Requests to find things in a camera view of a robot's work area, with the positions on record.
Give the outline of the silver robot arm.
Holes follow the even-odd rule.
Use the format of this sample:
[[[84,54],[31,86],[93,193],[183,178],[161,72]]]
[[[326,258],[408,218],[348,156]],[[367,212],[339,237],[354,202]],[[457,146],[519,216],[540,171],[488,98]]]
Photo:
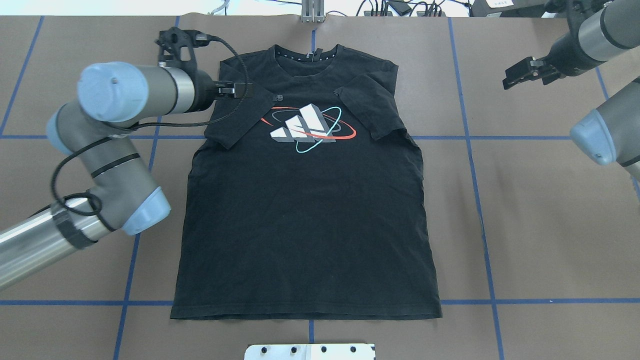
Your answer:
[[[544,57],[528,56],[505,70],[505,90],[527,81],[583,75],[640,44],[637,0],[548,0],[545,11],[563,14],[567,33]],[[570,139],[599,166],[616,163],[631,178],[640,177],[640,85],[635,78],[617,92],[601,83],[605,101],[590,110],[569,132]]]
[[[1,288],[114,231],[133,236],[167,218],[169,201],[130,134],[148,117],[204,111],[216,100],[242,103],[252,92],[247,70],[240,80],[213,80],[195,61],[87,66],[77,98],[46,125],[65,155],[49,182],[50,205],[1,232]]]

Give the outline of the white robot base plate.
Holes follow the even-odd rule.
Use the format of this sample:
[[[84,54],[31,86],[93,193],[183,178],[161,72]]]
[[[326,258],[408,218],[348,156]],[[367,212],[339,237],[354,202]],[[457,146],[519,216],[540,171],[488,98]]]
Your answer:
[[[376,360],[374,344],[364,342],[253,344],[245,360]]]

